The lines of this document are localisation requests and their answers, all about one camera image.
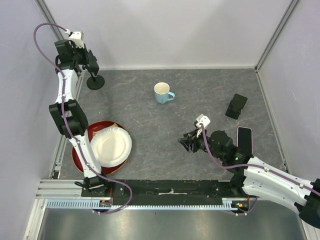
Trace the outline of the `black round-base phone stand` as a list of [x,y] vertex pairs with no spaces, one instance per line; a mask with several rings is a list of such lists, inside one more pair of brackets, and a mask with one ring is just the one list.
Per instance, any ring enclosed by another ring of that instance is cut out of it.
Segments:
[[94,68],[87,68],[86,65],[82,66],[83,70],[87,70],[90,74],[90,77],[86,81],[86,85],[90,90],[99,90],[105,85],[105,79],[98,75],[98,73],[95,73]]

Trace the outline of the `black phone clear case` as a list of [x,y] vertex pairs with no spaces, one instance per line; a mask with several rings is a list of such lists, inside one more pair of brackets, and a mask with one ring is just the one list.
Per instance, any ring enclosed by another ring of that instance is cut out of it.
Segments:
[[97,62],[96,57],[94,56],[92,50],[88,51],[87,55],[87,70],[90,74],[92,74],[94,77],[96,77],[99,73],[99,65]]

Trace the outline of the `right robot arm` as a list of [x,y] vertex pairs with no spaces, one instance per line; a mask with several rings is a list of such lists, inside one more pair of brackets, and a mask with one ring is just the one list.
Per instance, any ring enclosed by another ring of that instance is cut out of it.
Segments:
[[314,228],[320,227],[320,180],[306,180],[279,170],[235,146],[223,130],[210,136],[193,130],[178,139],[190,153],[202,150],[220,168],[233,173],[229,191],[263,198],[297,213]]

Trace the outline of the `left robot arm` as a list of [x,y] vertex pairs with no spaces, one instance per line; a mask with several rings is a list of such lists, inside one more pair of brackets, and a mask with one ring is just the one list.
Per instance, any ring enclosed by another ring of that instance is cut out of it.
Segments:
[[105,79],[98,74],[96,57],[86,46],[80,46],[73,40],[55,42],[58,55],[54,66],[59,78],[58,96],[49,112],[61,135],[65,136],[79,158],[84,179],[75,182],[82,188],[83,197],[105,197],[112,185],[106,180],[101,165],[98,163],[89,140],[88,119],[76,100],[76,86],[82,70],[88,70],[90,77],[87,86],[98,90],[105,84]]

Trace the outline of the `black phone pink case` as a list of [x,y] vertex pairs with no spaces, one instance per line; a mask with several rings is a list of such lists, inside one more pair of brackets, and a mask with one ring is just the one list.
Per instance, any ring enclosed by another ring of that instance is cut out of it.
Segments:
[[253,133],[248,127],[237,128],[237,153],[253,157]]

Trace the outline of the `black folding phone stand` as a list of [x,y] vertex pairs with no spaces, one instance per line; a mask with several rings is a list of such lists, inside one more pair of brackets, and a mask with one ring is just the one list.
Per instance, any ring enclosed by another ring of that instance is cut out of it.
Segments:
[[229,118],[237,120],[247,101],[247,97],[236,93],[230,101],[225,115]]

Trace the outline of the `light blue mug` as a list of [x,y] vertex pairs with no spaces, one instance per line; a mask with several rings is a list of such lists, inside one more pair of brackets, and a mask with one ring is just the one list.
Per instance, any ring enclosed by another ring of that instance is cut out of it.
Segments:
[[170,86],[165,82],[159,82],[154,86],[155,100],[159,104],[165,104],[175,99],[175,94],[170,91]]

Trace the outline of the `red round tray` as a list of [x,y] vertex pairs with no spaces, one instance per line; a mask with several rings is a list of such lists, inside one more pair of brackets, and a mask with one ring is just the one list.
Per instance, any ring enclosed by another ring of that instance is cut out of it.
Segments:
[[[93,139],[93,131],[96,132],[96,131],[99,131],[99,130],[103,130],[105,128],[110,127],[114,123],[116,123],[118,125],[118,128],[122,128],[122,129],[125,130],[125,128],[122,125],[120,125],[117,122],[113,122],[113,121],[105,120],[105,121],[98,121],[98,122],[90,124],[88,126],[88,138],[89,138],[89,141],[91,142],[92,139]],[[72,148],[71,155],[72,155],[72,160],[73,160],[74,165],[76,166],[76,168],[81,173],[83,173],[84,171],[83,171],[83,167],[82,167],[80,158],[79,158],[79,156],[78,156],[78,154],[77,154],[77,152],[76,152],[74,147]],[[126,161],[127,161],[127,158],[121,164],[118,164],[118,165],[113,166],[113,167],[102,167],[101,169],[103,170],[104,174],[110,175],[110,174],[116,172],[118,169],[120,169],[125,164]]]

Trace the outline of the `yellow item on tray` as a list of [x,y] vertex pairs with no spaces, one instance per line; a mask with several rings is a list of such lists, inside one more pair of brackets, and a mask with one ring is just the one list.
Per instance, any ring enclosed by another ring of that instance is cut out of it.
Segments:
[[[118,125],[117,125],[116,123],[114,123],[114,124],[111,125],[110,127],[118,127]],[[98,131],[93,131],[93,132],[92,132],[92,137],[94,137],[99,131],[100,131],[100,130],[98,130]]]

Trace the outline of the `white paper plate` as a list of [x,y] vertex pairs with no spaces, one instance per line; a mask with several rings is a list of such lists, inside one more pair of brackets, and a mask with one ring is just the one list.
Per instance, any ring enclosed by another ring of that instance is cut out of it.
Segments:
[[105,168],[124,163],[132,150],[129,133],[117,126],[106,127],[97,132],[90,142],[97,162]]

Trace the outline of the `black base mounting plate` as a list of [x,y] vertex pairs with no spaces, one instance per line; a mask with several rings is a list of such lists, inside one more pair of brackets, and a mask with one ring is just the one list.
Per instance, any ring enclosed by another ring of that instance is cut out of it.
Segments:
[[76,181],[74,184],[82,188],[82,197],[107,198],[113,204],[124,205],[193,205],[193,204],[220,204],[223,198],[247,198],[242,190],[236,190],[229,181],[219,180],[142,180],[121,179],[130,190],[122,184],[108,182],[106,186],[98,185],[93,189]]

